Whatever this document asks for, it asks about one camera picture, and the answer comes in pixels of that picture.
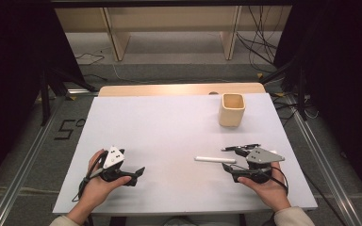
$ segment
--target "white stick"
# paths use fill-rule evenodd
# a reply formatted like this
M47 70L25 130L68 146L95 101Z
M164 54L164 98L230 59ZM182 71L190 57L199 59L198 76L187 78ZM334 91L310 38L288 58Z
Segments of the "white stick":
M230 163L235 164L237 163L237 160L231 159L231 158L213 158L213 157L202 157L202 156L196 156L195 161L200 162L217 162L217 163Z

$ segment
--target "beige square container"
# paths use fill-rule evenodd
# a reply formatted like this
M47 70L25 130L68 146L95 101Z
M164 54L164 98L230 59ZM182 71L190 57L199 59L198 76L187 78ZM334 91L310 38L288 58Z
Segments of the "beige square container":
M219 109L219 124L222 126L239 126L245 112L245 100L243 95L237 93L225 93Z

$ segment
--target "person's right hand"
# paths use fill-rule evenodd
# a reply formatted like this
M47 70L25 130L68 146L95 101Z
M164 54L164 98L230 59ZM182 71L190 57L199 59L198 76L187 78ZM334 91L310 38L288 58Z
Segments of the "person's right hand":
M271 166L280 169L278 162L271 163ZM284 176L277 169L272 169L272 177L284 183ZM258 184L246 177L239 177L238 181L251 188L274 212L290 207L286 190L275 181Z

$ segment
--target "wooden desk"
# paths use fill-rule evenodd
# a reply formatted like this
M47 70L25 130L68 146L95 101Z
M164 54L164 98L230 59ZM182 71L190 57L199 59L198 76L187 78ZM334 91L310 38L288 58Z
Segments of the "wooden desk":
M122 186L112 192L93 211L97 215L213 215L269 210L253 190L234 183L220 164L193 160L195 156L235 158L238 165L245 166L243 157L220 149L247 143L260 143L284 156L287 160L281 167L288 177L289 200L306 210L317 208L269 94L260 86L104 88L102 94L109 94L112 89L117 93L112 95L118 96L94 99L54 214L65 214L73 208L71 199L85 176L83 170L88 160L95 150L111 145L125 148L122 170L146 170L135 187ZM258 93L244 94L247 108L238 128L222 127L217 119L221 97L207 94L213 90L236 92L236 87L241 88L239 91Z

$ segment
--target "beige sleeve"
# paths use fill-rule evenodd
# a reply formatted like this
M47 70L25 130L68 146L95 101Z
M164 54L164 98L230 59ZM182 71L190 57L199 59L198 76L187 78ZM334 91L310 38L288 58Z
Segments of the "beige sleeve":
M277 226L314 226L313 221L300 207L290 207L276 212L274 221Z
M50 226L79 226L66 216L60 216L52 221Z

